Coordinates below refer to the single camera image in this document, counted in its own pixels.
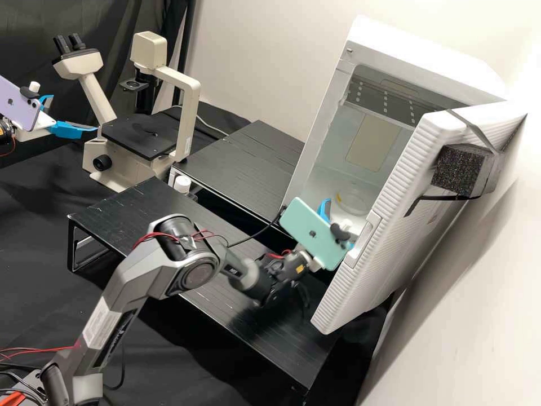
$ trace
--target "gray robotic arm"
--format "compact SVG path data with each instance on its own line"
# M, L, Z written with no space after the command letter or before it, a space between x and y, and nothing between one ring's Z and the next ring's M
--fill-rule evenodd
M307 269L310 257L305 253L294 251L281 264L271 261L264 268L238 258L221 243L194 239L198 231L182 215L150 224L149 232L177 240L163 235L148 239L118 265L74 347L58 352L41 371L49 406L98 404L101 371L147 298L162 300L198 288L222 272L234 288L265 305L290 283L288 273L298 279Z

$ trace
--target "red wire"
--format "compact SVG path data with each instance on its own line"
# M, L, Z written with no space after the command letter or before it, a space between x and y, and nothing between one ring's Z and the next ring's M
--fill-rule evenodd
M57 352L57 351L61 351L61 350L71 350L73 347L74 346L67 346L67 347L57 347L57 348L44 348L44 349L40 349L40 350L19 351L19 352L16 352L14 354L8 355L7 358L9 360L9 359L13 358L16 355L34 354L36 352Z
M211 232L211 231L209 231L209 230L207 230L206 228L204 228L204 229L202 229L201 231L198 231L198 232L192 234L192 237L195 237L195 236L198 235L198 234L203 234L204 232Z
M283 255L276 255L276 254L273 254L273 253L266 253L265 255L267 257L271 257L271 258L275 258L275 259L283 259Z
M206 240L209 237L216 237L216 234L212 233L212 234L209 234L207 236L201 236L201 237L194 238L193 240L194 241L201 241L201 240Z
M8 156L10 153L12 153L15 150L15 147L17 146L16 143L15 143L15 136L11 137L11 140L13 141L13 147L11 147L11 151L6 152L5 154L1 154L0 158L2 158L4 156Z
M0 348L0 352L17 351L17 350L40 350L40 348L34 348L34 347L6 347L6 348Z
M0 406L17 406L20 405L26 397L21 392L13 392L8 397L0 400Z
M147 239L151 239L151 238L158 237L158 236L169 237L169 238L175 240L176 242L180 242L179 239L177 237L175 237L174 235L172 235L172 234L166 234L166 233L160 233L160 232L152 232L152 233L145 234L143 237L139 238L137 240L137 242L134 244L134 246L132 247L132 250L134 250L135 247L137 247L143 241L146 241Z

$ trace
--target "black table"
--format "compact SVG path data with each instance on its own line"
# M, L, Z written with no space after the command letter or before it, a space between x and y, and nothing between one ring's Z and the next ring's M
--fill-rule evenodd
M254 218L270 222L299 160L304 143L255 121L177 162L171 169Z
M187 215L229 241L246 236L193 200L151 178L69 216L68 267L77 271L96 262L106 251L125 257L133 243L146 233L151 221L173 213ZM90 249L93 240L101 244L96 252ZM88 250L87 259L77 261L78 253L84 250ZM249 240L236 246L234 251L240 256L256 258L268 249ZM223 275L180 296L286 372L306 393L338 335L324 336L310 323L326 287L312 276L303 281L311 298L311 306L306 312L294 297L276 308L256 308L250 299L231 288Z

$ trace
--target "incubator window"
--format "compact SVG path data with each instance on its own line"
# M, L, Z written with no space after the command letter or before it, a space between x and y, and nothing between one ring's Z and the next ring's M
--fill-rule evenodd
M346 161L378 172L400 130L393 123L366 114L346 155Z

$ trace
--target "foam padding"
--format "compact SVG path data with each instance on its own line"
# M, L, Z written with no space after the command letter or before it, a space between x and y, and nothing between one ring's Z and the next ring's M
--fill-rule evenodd
M444 145L437 159L431 184L461 196L480 196L496 157L473 144Z

